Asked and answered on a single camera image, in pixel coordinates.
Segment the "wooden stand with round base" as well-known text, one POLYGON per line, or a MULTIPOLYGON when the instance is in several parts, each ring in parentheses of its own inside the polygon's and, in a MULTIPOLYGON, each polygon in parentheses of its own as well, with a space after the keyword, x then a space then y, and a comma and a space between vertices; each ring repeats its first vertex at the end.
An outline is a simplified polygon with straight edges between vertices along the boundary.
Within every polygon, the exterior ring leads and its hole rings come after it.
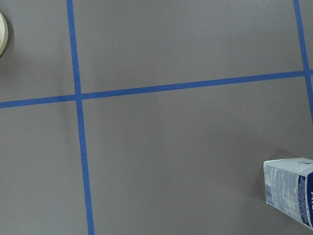
POLYGON ((8 25, 5 16, 0 12, 0 55, 3 54, 8 41, 8 25))

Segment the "blue white milk carton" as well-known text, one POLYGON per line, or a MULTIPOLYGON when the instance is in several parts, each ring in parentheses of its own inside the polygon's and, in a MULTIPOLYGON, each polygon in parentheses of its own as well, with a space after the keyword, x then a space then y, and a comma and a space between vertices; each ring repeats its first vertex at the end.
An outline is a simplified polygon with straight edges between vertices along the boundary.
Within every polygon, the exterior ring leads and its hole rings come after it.
POLYGON ((313 229, 313 161, 292 158, 263 163, 266 203, 313 229))

